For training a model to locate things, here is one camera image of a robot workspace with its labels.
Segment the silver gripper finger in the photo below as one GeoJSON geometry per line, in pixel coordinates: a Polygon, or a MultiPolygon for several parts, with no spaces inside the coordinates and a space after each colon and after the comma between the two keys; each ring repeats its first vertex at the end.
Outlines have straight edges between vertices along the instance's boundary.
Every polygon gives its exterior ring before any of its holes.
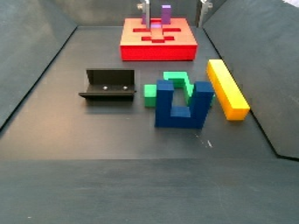
{"type": "Polygon", "coordinates": [[[151,28],[151,1],[140,0],[140,3],[136,5],[136,8],[141,11],[141,24],[145,25],[145,28],[151,28]]]}
{"type": "Polygon", "coordinates": [[[212,8],[211,0],[200,0],[200,18],[199,26],[203,25],[204,15],[208,13],[208,10],[212,8]]]}

